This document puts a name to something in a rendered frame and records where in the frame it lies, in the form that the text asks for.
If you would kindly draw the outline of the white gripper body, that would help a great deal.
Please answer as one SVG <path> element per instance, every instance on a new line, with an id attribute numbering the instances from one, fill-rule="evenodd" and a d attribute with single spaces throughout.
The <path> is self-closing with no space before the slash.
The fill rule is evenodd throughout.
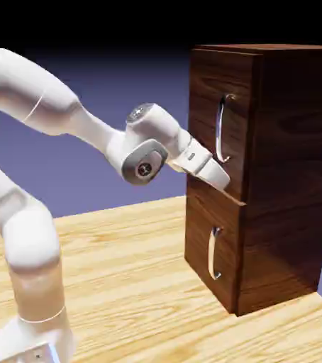
<path id="1" fill-rule="evenodd" d="M 222 166 L 214 158 L 208 162 L 196 173 L 196 178 L 206 182 L 215 190 L 224 190 L 230 183 L 231 178 Z"/>

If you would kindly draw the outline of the dark wood cabinet door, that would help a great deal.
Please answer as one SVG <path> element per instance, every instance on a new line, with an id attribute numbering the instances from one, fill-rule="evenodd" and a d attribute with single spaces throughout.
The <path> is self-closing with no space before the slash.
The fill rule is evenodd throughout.
<path id="1" fill-rule="evenodd" d="M 238 311 L 244 211 L 243 204 L 210 186 L 188 181 L 184 256 L 229 313 Z M 214 257 L 214 268 L 221 277 L 215 281 L 208 271 L 209 236 L 214 226 L 221 228 Z"/>
<path id="2" fill-rule="evenodd" d="M 226 193 L 241 203 L 248 198 L 250 144 L 254 127 L 255 97 L 260 76 L 260 56 L 241 52 L 195 49 L 191 52 L 189 78 L 189 131 L 227 171 L 231 182 Z M 223 114 L 222 154 L 218 160 L 215 131 L 218 104 L 233 94 Z"/>

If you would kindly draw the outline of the dark wood cabinet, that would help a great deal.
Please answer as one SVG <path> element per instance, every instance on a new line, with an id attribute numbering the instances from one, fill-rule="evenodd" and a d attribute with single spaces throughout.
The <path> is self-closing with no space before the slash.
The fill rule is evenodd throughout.
<path id="1" fill-rule="evenodd" d="M 322 45 L 195 49 L 260 56 L 234 314 L 313 293 L 322 267 Z"/>

